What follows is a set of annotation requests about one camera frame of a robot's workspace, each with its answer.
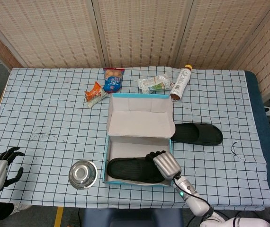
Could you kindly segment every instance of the slide sandal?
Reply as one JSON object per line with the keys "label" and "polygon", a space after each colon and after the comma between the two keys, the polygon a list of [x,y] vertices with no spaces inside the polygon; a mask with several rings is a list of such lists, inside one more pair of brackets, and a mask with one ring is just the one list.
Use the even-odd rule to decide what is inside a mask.
{"label": "slide sandal", "polygon": [[211,124],[182,123],[175,124],[175,133],[171,140],[197,145],[218,145],[223,140],[222,132]]}
{"label": "slide sandal", "polygon": [[148,161],[144,157],[115,158],[109,161],[107,173],[110,177],[140,181],[144,183],[160,183],[164,177],[153,161]]}

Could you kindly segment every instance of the snack bag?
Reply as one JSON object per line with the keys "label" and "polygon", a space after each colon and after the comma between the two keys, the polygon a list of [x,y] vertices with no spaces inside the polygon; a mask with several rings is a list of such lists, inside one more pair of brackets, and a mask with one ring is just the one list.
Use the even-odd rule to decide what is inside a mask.
{"label": "snack bag", "polygon": [[104,68],[105,85],[103,89],[107,93],[117,92],[121,88],[122,75],[125,69],[123,68]]}
{"label": "snack bag", "polygon": [[139,79],[137,83],[139,89],[141,89],[144,94],[152,93],[153,91],[171,90],[173,87],[167,74],[158,75],[149,79]]}
{"label": "snack bag", "polygon": [[108,94],[97,82],[95,82],[95,85],[91,91],[85,91],[84,93],[86,93],[86,100],[89,108],[92,108],[92,106],[108,96]]}

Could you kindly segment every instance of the bottle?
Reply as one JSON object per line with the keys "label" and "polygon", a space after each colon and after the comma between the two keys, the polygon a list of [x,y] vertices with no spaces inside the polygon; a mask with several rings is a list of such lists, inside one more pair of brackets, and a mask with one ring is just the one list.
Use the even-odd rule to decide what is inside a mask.
{"label": "bottle", "polygon": [[186,65],[178,75],[177,81],[170,92],[170,96],[173,100],[180,100],[186,85],[188,84],[191,76],[192,66]]}

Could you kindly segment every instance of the checkered tablecloth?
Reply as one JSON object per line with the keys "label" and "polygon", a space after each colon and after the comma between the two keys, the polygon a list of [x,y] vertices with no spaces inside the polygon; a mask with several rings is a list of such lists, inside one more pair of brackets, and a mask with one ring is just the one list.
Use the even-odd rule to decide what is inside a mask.
{"label": "checkered tablecloth", "polygon": [[[122,92],[139,92],[137,80],[166,73],[173,82],[180,69],[127,68]],[[89,208],[181,208],[172,187],[105,184],[106,122],[109,98],[87,107],[84,91],[104,84],[103,69],[13,69],[0,105],[0,153],[21,147],[9,178],[22,166],[19,182],[0,192],[2,202]],[[173,143],[182,172],[216,208],[270,206],[266,162],[256,131],[245,75],[237,70],[193,70],[174,121],[204,122],[224,136],[218,146]],[[98,179],[87,190],[68,181],[78,160],[92,160]]]}

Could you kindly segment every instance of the stainless steel bowl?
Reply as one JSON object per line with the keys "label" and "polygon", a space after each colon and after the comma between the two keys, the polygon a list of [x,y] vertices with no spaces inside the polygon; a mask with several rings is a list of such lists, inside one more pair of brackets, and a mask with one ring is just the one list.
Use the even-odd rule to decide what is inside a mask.
{"label": "stainless steel bowl", "polygon": [[76,189],[90,188],[97,179],[97,168],[91,161],[76,162],[69,171],[70,184]]}

